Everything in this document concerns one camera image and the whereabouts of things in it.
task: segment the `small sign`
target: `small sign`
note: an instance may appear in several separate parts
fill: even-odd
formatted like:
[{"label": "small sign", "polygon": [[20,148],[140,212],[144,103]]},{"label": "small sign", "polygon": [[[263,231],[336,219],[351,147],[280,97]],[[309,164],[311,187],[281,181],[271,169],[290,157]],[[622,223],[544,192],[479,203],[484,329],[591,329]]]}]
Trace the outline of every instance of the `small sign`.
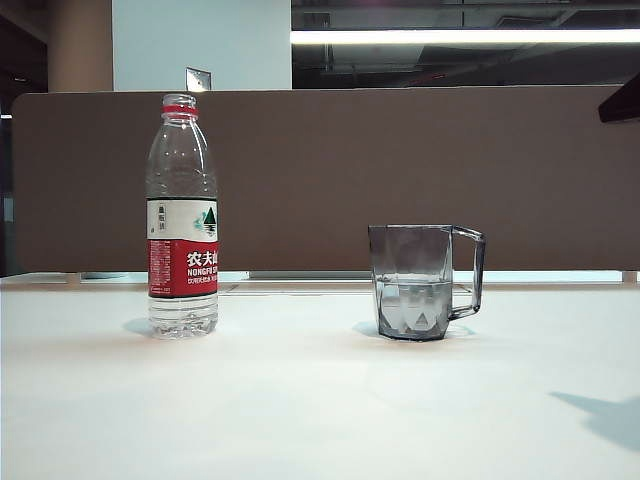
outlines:
[{"label": "small sign", "polygon": [[211,72],[187,67],[187,90],[190,92],[211,90]]}]

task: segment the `red label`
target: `red label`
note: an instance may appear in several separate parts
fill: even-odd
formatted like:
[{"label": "red label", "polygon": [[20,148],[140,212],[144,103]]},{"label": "red label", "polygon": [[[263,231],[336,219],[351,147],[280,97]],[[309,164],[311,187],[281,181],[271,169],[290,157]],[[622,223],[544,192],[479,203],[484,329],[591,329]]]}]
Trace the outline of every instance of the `red label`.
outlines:
[{"label": "red label", "polygon": [[149,295],[188,297],[218,291],[218,242],[147,240]]}]

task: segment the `mountain logo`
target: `mountain logo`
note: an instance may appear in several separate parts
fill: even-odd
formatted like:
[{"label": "mountain logo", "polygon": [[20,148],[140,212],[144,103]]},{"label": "mountain logo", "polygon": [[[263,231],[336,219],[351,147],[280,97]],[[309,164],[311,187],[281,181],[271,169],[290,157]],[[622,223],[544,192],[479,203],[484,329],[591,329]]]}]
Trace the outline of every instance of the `mountain logo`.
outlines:
[{"label": "mountain logo", "polygon": [[209,207],[209,211],[202,212],[200,217],[196,218],[196,220],[193,222],[193,225],[197,230],[205,232],[210,237],[213,237],[218,226],[216,222],[216,216],[213,213],[213,208]]}]

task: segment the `bottle label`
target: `bottle label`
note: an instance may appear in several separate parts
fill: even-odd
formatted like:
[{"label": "bottle label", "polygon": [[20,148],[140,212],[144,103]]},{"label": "bottle label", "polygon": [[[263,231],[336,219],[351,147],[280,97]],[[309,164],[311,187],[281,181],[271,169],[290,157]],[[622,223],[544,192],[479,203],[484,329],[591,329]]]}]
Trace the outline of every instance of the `bottle label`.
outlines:
[{"label": "bottle label", "polygon": [[218,208],[213,199],[147,200],[149,295],[218,291]]}]

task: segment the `ceiling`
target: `ceiling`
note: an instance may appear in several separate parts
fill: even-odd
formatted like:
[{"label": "ceiling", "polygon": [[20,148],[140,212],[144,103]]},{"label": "ceiling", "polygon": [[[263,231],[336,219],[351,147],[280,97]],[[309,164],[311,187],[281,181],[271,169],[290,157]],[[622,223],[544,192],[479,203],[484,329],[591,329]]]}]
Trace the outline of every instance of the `ceiling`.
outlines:
[{"label": "ceiling", "polygon": [[[293,30],[639,28],[640,1],[293,0]],[[294,88],[623,83],[640,46],[294,46]]]}]

